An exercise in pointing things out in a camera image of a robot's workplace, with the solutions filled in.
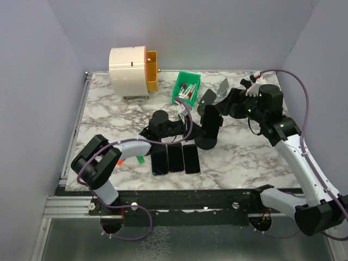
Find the white marble tabletop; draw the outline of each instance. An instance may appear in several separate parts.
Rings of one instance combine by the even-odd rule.
[[[201,75],[197,98],[199,101],[208,88],[216,90],[225,78],[228,79],[230,88],[238,87],[240,80],[251,72],[194,73]],[[178,71],[163,71],[158,74],[159,91],[151,92],[148,100],[124,101],[115,95],[108,73],[94,73],[73,157],[96,134],[102,134],[110,140],[135,137],[148,125],[153,112],[158,109],[167,111],[170,119],[176,120],[176,105],[171,103],[171,94],[177,76]],[[265,80],[279,85],[275,74],[265,76]],[[192,110],[192,117],[199,123],[200,117],[196,109],[197,103]],[[252,127],[257,131],[256,123],[252,123]],[[110,180],[118,190],[245,189],[264,184],[277,188],[299,187],[285,160],[270,146],[267,139],[250,132],[247,120],[225,117],[217,140],[212,150],[198,149],[201,173],[188,175],[178,172],[154,176],[151,158],[147,156],[143,164],[139,164],[136,157],[126,159],[121,166],[115,168]],[[71,169],[68,172],[66,191],[87,190],[76,182],[77,175]]]

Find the black smartphone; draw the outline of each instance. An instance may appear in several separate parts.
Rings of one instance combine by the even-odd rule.
[[[152,174],[165,175],[169,172],[167,148],[165,145],[156,145],[151,153]]]
[[[184,157],[181,143],[170,144],[167,146],[168,163],[170,172],[178,172],[184,170]]]
[[[195,144],[184,145],[183,153],[184,153],[184,163],[185,163],[186,174],[201,172],[200,159],[198,157],[197,146]]]

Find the white wall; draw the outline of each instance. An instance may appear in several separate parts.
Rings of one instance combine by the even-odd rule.
[[[344,195],[348,194],[347,10],[347,0],[321,0],[283,66],[298,74],[307,86],[308,147]],[[282,74],[279,81],[291,115],[302,126],[302,89]]]
[[[162,69],[280,67],[319,0],[48,0],[86,71],[147,45]]]
[[[29,260],[57,186],[84,71],[44,0],[0,8],[0,259]]]

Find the cable clip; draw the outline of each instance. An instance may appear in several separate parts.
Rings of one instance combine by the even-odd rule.
[[[255,79],[260,78],[260,77],[261,77],[260,71],[256,71],[256,72],[254,73],[254,77],[255,77]]]

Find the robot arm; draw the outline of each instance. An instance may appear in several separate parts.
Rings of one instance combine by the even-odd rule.
[[[178,121],[170,121],[165,111],[157,110],[153,113],[149,125],[144,128],[136,139],[123,143],[109,141],[101,134],[95,135],[74,158],[71,168],[75,173],[80,173],[95,153],[101,148],[106,148],[101,153],[101,159],[99,161],[93,159],[82,172],[80,178],[103,202],[110,205],[119,196],[109,180],[113,169],[121,159],[146,156],[156,150],[157,144],[146,142],[146,140],[160,141],[162,138],[181,134],[186,137],[190,124],[192,124],[192,131],[186,140],[205,135],[206,132],[200,126],[188,120],[187,113],[185,114],[181,110],[179,118]]]
[[[232,88],[228,96],[216,104],[216,108],[222,115],[230,115],[235,119],[249,118],[259,123],[260,133],[287,161],[305,198],[297,198],[266,185],[251,192],[251,204],[255,210],[260,211],[268,207],[293,218],[306,235],[313,235],[339,225],[344,220],[343,213],[305,159],[300,146],[299,127],[293,119],[283,115],[283,93],[279,87],[270,84],[257,88],[258,92],[256,95],[253,93],[253,96],[248,95],[247,90]],[[308,149],[306,153],[321,179],[347,208],[348,196],[342,196],[331,184]]]

